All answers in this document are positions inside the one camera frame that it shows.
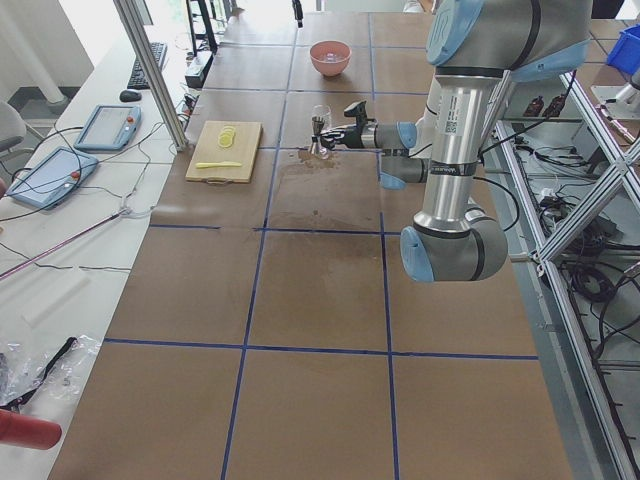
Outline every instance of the red cylinder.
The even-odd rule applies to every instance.
[[[57,423],[0,410],[0,443],[47,450],[60,441]]]

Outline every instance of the bowl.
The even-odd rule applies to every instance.
[[[342,73],[351,59],[349,45],[335,40],[316,43],[309,50],[309,54],[315,69],[325,77],[334,77]]]

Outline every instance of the chair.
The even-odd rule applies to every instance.
[[[33,153],[33,148],[19,148],[12,150],[13,147],[18,146],[24,141],[27,131],[34,135],[38,140],[42,140],[44,138],[37,130],[22,119],[15,108],[6,102],[0,101],[0,153],[7,152],[4,155],[0,154],[0,162],[4,163],[7,160],[18,157],[19,155]],[[0,197],[4,195],[6,190],[7,186],[0,178]]]

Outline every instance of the blue and white device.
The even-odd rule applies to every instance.
[[[122,150],[135,134],[141,115],[140,107],[135,105],[98,105],[74,148],[85,152]]]
[[[49,210],[66,200],[93,173],[96,165],[96,157],[58,147],[25,177],[16,179],[6,196]]]

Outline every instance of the yellow knife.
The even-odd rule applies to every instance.
[[[196,168],[241,167],[240,162],[198,162]]]

